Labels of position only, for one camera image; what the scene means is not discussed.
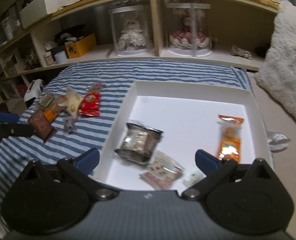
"blue and white striped fabric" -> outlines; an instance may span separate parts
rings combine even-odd
[[[52,124],[57,133],[45,144],[36,136],[3,139],[0,144],[0,206],[6,192],[30,160],[54,164],[65,156],[77,157],[89,148],[101,150],[123,98],[135,80],[195,82],[251,90],[246,72],[227,66],[157,59],[76,63],[64,69],[45,90],[64,95],[66,87],[70,86],[84,95],[88,84],[103,82],[107,87],[101,92],[101,116],[80,117],[78,132],[66,135],[62,131],[62,119],[66,114],[62,113]],[[27,122],[31,108],[24,112],[20,122]]]

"red snack package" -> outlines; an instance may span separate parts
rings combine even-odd
[[[99,103],[100,103],[100,91],[105,84],[101,82],[91,84],[87,87],[88,93],[81,101],[81,107],[79,113],[88,116],[100,116]]]

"figurine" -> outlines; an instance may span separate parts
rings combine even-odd
[[[192,49],[194,45],[191,33],[191,26],[193,22],[189,15],[189,9],[175,8],[174,14],[180,17],[182,26],[178,31],[169,35],[170,42],[181,49]],[[195,9],[195,17],[198,23],[197,25],[201,25],[201,20],[204,16],[205,13],[201,9]],[[195,38],[196,46],[198,48],[204,48],[209,44],[210,39],[202,33],[202,28],[197,29]]]
[[[249,51],[238,48],[235,45],[231,46],[230,54],[233,56],[244,57],[250,60],[252,59],[252,55]]]
[[[139,15],[125,20],[124,29],[118,41],[120,50],[134,51],[146,46],[146,38],[140,29]]]

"jar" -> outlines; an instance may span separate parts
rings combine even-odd
[[[52,57],[52,54],[51,54],[51,51],[47,51],[44,55],[44,61],[46,62],[46,65],[49,66],[51,64],[54,63],[53,61],[53,57]]]
[[[1,21],[1,26],[4,33],[6,34],[7,40],[11,40],[13,38],[13,29],[10,17],[6,17],[5,19],[3,19]]]
[[[167,47],[174,54],[205,57],[212,53],[207,14],[210,4],[166,3]]]
[[[137,56],[152,50],[149,4],[127,1],[110,10],[112,37],[117,55]]]

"bottle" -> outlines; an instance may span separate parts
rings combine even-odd
[[[23,0],[23,4],[21,6],[21,8],[25,8],[28,4],[30,3],[30,0]]]

